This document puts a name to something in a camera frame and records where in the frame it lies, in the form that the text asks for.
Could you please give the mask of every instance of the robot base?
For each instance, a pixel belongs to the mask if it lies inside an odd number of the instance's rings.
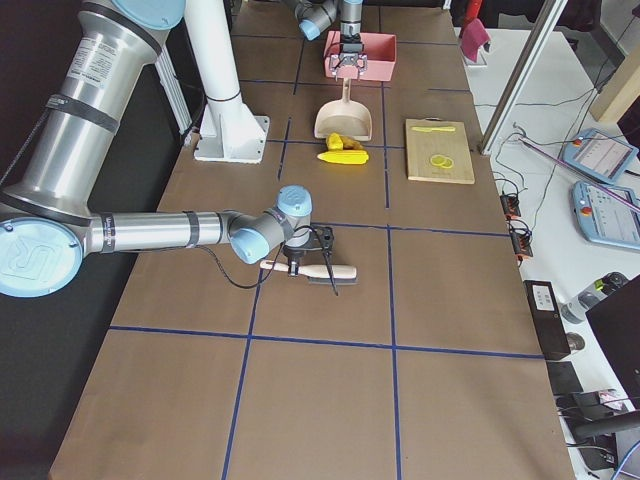
[[[209,162],[260,163],[266,147],[269,117],[252,115],[243,107],[243,125],[234,122],[225,131],[224,117],[220,131],[216,133],[211,111],[207,106],[200,128],[200,141],[194,152],[196,160]]]

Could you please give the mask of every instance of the white wall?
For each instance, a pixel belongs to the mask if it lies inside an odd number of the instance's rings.
[[[640,0],[602,0],[600,24],[612,41],[618,40],[620,34],[633,18],[631,10],[638,4],[640,4]],[[625,55],[628,55],[637,45],[640,45],[640,18],[633,21],[618,44]]]

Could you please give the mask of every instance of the white sticker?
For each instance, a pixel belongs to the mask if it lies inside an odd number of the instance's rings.
[[[67,77],[105,88],[113,70],[117,50],[93,38],[83,38],[71,62]]]
[[[538,310],[553,312],[553,299],[551,298],[551,290],[549,287],[542,285],[533,285],[533,298],[536,300]]]

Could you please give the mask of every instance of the pink cloth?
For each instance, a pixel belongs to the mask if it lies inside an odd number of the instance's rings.
[[[491,40],[491,37],[484,29],[484,25],[482,25],[480,19],[475,18],[462,32],[462,53],[472,62],[477,62],[478,50],[489,40]]]

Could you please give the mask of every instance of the black monitor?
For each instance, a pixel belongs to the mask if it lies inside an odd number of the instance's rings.
[[[589,310],[587,319],[636,411],[575,425],[572,431],[578,438],[615,433],[620,461],[640,439],[640,275]],[[632,478],[640,478],[637,457],[637,454],[631,457],[623,470]]]
[[[640,275],[587,312],[604,355],[640,409]]]

